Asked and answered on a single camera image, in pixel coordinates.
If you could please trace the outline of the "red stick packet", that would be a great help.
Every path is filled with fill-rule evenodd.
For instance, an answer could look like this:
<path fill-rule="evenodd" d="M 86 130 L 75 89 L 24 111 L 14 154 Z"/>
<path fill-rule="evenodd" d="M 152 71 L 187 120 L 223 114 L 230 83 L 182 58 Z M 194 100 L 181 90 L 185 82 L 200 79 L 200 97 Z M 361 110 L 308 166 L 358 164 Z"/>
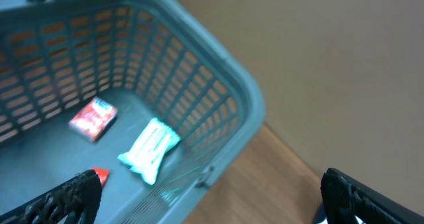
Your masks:
<path fill-rule="evenodd" d="M 93 167 L 92 170 L 94 170 L 101 182 L 101 185 L 104 186 L 108 177 L 109 177 L 109 173 L 110 171 L 108 169 L 104 169 L 104 168 L 98 168 L 98 167 Z"/>

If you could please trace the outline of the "small red tissue pack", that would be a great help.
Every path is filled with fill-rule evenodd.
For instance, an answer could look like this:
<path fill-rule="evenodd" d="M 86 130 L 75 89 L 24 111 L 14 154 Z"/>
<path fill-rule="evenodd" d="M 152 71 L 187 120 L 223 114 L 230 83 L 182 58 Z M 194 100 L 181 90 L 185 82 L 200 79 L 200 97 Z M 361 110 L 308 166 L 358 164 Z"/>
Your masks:
<path fill-rule="evenodd" d="M 105 100 L 94 97 L 69 121 L 71 129 L 95 142 L 116 118 L 118 109 Z"/>

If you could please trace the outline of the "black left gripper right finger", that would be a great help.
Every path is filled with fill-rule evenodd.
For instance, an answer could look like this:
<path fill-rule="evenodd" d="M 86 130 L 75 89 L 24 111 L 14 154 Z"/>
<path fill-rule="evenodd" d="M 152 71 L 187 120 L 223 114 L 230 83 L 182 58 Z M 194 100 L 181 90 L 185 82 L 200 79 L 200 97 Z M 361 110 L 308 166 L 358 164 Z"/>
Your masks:
<path fill-rule="evenodd" d="M 324 223 L 420 224 L 423 216 L 335 168 L 321 179 Z"/>

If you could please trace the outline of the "mint green wipes pack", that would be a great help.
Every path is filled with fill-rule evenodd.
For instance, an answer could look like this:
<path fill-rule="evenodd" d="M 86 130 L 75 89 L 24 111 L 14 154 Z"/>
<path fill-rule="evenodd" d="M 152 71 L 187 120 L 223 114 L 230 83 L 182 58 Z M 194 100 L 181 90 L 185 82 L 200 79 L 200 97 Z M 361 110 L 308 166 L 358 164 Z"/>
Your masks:
<path fill-rule="evenodd" d="M 181 141 L 171 127 L 157 118 L 149 121 L 131 149 L 118 155 L 118 160 L 140 174 L 148 185 L 156 182 L 164 155 Z"/>

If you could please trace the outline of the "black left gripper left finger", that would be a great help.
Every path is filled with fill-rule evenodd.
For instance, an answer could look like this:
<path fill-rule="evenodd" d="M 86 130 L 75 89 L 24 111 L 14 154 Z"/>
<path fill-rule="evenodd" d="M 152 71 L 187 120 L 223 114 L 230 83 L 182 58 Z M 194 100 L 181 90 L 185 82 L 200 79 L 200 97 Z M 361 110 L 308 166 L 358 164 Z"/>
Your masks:
<path fill-rule="evenodd" d="M 46 193 L 1 215 L 1 224 L 94 224 L 103 186 L 95 170 L 86 170 Z"/>

